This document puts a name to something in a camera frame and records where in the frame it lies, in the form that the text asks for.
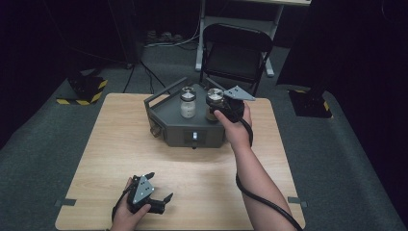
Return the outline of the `black yellow striped stand base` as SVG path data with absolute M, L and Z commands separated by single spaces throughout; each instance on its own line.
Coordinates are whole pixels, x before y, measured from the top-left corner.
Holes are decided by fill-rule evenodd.
M 68 78 L 56 96 L 60 105 L 87 106 L 96 103 L 108 81 L 102 77 Z
M 322 90 L 289 90 L 288 94 L 297 116 L 332 117 Z

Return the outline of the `white jar with silver lid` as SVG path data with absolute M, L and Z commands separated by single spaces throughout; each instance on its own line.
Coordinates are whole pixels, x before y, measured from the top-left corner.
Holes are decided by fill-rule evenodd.
M 183 87 L 180 91 L 180 114 L 192 118 L 196 114 L 196 92 L 193 87 Z

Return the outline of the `black folding chair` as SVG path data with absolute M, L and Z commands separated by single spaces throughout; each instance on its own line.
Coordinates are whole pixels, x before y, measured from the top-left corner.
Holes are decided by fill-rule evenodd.
M 263 31 L 215 23 L 203 31 L 203 54 L 199 82 L 204 75 L 250 85 L 256 95 L 273 41 Z

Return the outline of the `grey five-sided rack with handles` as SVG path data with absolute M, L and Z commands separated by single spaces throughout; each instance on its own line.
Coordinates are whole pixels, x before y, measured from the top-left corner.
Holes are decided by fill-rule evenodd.
M 196 114 L 192 118 L 184 118 L 180 114 L 180 91 L 183 87 L 193 87 L 196 92 Z M 182 78 L 146 98 L 144 106 L 151 134 L 172 147 L 221 147 L 225 141 L 222 124 L 206 118 L 207 91 L 213 88 L 225 90 L 213 80 L 208 80 L 208 86 L 203 87 Z

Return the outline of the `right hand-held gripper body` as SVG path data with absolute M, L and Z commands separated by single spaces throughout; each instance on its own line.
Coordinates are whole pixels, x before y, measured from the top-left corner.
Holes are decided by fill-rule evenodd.
M 239 86 L 224 90 L 222 93 L 223 98 L 219 110 L 233 123 L 243 118 L 244 102 L 256 100 L 253 95 Z

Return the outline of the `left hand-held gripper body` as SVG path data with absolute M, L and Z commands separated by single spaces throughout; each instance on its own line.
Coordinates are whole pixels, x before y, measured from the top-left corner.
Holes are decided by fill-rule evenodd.
M 132 178 L 130 191 L 127 198 L 127 203 L 130 211 L 134 214 L 143 205 L 150 204 L 149 213 L 162 215 L 165 211 L 166 205 L 162 204 L 162 200 L 155 200 L 150 195 L 155 191 L 155 188 L 150 183 L 150 180 L 142 179 L 141 176 L 135 175 Z

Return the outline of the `person's left hand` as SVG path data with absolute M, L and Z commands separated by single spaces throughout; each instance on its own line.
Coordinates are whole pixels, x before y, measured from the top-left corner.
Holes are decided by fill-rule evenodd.
M 115 216 L 110 231 L 135 231 L 138 223 L 149 212 L 151 205 L 143 205 L 136 213 L 128 209 L 128 193 L 126 193 L 116 206 Z

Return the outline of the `power strip with plugs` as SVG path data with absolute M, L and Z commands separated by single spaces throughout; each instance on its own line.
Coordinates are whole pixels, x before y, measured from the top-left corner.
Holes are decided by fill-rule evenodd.
M 147 32 L 147 44 L 152 43 L 176 43 L 182 41 L 183 37 L 180 35 L 173 35 L 171 32 L 159 33 L 157 31 Z

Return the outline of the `tan jar with silver lid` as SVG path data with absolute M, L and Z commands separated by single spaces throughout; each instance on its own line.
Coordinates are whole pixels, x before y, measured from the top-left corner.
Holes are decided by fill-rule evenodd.
M 209 89 L 207 91 L 207 96 L 206 98 L 212 98 L 212 99 L 220 99 L 223 98 L 224 99 L 224 93 L 223 90 L 221 89 L 217 89 L 217 88 L 213 88 L 213 89 Z M 214 115 L 214 111 L 212 111 L 209 106 L 207 105 L 207 110 L 206 110 L 206 118 L 210 121 L 217 121 L 216 116 Z

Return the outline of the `person's right hand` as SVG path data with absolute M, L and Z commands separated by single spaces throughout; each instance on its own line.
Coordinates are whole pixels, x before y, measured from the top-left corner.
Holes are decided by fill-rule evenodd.
M 214 115 L 225 129 L 226 139 L 230 142 L 235 152 L 249 150 L 251 148 L 253 135 L 250 108 L 244 103 L 243 121 L 244 123 L 231 122 L 220 110 L 215 110 Z

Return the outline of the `grey tape strip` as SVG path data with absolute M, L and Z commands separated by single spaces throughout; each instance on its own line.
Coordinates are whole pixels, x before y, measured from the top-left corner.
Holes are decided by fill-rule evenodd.
M 71 198 L 64 198 L 64 199 L 57 199 L 54 203 L 55 207 L 62 207 L 62 206 L 75 206 L 76 199 Z
M 307 201 L 303 201 L 298 197 L 288 196 L 288 202 L 292 204 L 298 204 L 302 208 L 307 208 L 309 205 Z

